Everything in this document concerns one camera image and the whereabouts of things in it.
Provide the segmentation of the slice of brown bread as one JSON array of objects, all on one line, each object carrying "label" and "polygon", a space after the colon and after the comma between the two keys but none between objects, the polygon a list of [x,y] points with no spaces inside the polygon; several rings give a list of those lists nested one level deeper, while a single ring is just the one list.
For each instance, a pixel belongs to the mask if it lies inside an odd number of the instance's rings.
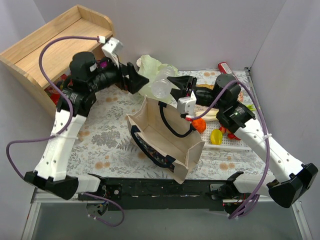
[{"label": "slice of brown bread", "polygon": [[210,84],[198,84],[197,87],[199,88],[207,88],[212,90],[214,88],[214,85],[210,85]]}]

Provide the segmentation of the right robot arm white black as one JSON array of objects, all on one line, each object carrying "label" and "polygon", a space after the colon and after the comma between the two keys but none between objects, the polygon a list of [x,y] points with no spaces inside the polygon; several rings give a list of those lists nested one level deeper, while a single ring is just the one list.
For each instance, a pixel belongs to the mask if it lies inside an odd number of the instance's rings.
[{"label": "right robot arm white black", "polygon": [[208,110],[218,110],[218,122],[242,140],[265,163],[266,172],[262,176],[245,174],[239,171],[230,176],[225,183],[214,190],[221,198],[237,199],[249,194],[245,200],[257,200],[259,195],[268,196],[283,208],[289,208],[313,184],[318,168],[313,163],[304,164],[285,150],[268,132],[261,111],[253,113],[238,100],[246,86],[232,74],[220,74],[212,89],[198,87],[192,76],[169,76],[174,84],[170,94],[177,101],[177,110],[187,120],[196,120],[193,115],[195,105]]}]

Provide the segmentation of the red snack packet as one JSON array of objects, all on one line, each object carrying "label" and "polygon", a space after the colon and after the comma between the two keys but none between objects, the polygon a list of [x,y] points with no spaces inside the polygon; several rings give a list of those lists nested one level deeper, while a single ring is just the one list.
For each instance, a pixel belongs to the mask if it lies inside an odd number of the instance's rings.
[{"label": "red snack packet", "polygon": [[[55,82],[54,84],[56,85],[57,88],[60,90],[63,89],[63,83],[67,79],[67,75],[63,74],[61,75]],[[58,101],[60,99],[60,94],[50,85],[48,86],[45,90],[46,94],[49,96],[49,98],[52,100],[52,102],[57,105]]]}]

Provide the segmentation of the orange tangerine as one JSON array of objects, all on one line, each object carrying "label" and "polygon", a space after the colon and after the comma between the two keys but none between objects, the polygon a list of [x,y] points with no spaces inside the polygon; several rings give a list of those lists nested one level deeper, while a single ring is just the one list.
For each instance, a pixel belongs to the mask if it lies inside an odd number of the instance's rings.
[{"label": "orange tangerine", "polygon": [[206,121],[202,118],[193,120],[191,124],[200,134],[204,133],[207,128]]}]

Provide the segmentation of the purple snack packet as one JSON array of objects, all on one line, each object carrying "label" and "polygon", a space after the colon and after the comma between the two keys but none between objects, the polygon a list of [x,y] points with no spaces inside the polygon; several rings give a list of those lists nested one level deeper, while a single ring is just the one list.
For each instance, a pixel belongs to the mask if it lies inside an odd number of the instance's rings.
[{"label": "purple snack packet", "polygon": [[107,60],[100,60],[99,61],[99,66],[101,68],[106,68],[108,66],[108,61]]}]

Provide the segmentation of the beige canvas tote bag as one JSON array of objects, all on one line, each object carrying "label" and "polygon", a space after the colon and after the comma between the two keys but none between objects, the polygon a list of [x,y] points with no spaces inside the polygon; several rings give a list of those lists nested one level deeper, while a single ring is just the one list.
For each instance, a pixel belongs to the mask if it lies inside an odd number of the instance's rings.
[{"label": "beige canvas tote bag", "polygon": [[135,145],[182,184],[200,160],[205,145],[200,133],[174,106],[149,97],[139,111],[127,117]]}]

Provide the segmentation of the green spring onions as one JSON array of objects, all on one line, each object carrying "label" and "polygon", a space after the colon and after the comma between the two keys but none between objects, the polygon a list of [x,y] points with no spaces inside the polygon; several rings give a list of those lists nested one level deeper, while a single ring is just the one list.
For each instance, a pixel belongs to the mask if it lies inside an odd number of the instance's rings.
[{"label": "green spring onions", "polygon": [[[248,104],[248,105],[246,105],[246,107],[251,111],[256,111],[256,108],[253,104]],[[207,110],[207,107],[202,107],[202,108],[196,107],[195,115],[198,117],[198,116],[202,115],[206,110]],[[202,118],[203,119],[216,119],[216,115],[217,115],[218,111],[219,111],[218,109],[212,108]]]}]

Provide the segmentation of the light green plastic bag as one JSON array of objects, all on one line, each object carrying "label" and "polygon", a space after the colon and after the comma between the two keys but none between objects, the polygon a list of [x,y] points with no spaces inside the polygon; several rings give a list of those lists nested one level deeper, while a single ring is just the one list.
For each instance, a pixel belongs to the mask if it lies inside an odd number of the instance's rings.
[{"label": "light green plastic bag", "polygon": [[[141,90],[139,90],[138,93],[143,97],[149,97],[149,98],[155,99],[157,101],[162,101],[162,102],[169,104],[173,100],[173,97],[170,94],[166,98],[155,97],[151,92],[151,85],[154,82],[155,77],[157,76],[159,71],[162,68],[164,68],[170,64],[161,63],[159,60],[151,57],[148,54],[142,55],[137,60],[136,63],[137,63],[137,66],[139,67],[138,73],[149,79],[149,83],[147,85],[145,85]],[[178,75],[178,69],[173,65],[170,65],[170,66],[172,66],[174,68],[175,77],[176,77]],[[171,88],[177,89],[177,87],[174,87],[172,83],[171,83]]]}]

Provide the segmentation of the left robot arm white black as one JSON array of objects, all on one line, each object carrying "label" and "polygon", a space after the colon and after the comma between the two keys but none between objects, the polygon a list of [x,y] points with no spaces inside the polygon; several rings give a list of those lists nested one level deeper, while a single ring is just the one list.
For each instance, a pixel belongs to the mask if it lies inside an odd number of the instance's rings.
[{"label": "left robot arm white black", "polygon": [[69,64],[70,76],[62,87],[50,139],[34,170],[24,175],[24,181],[62,199],[69,200],[76,193],[89,194],[95,200],[106,196],[106,187],[99,177],[67,175],[68,160],[78,133],[85,123],[96,93],[112,85],[137,93],[149,83],[149,79],[138,74],[132,63],[116,65],[104,57],[106,67],[101,67],[93,53],[83,51],[75,54]]}]

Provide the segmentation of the yellow bell pepper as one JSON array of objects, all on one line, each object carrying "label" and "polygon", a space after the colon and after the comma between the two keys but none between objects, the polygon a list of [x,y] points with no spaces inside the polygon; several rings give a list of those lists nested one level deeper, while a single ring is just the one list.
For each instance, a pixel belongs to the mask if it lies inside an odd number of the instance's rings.
[{"label": "yellow bell pepper", "polygon": [[219,129],[214,129],[210,134],[210,142],[212,145],[221,145],[223,133]]}]

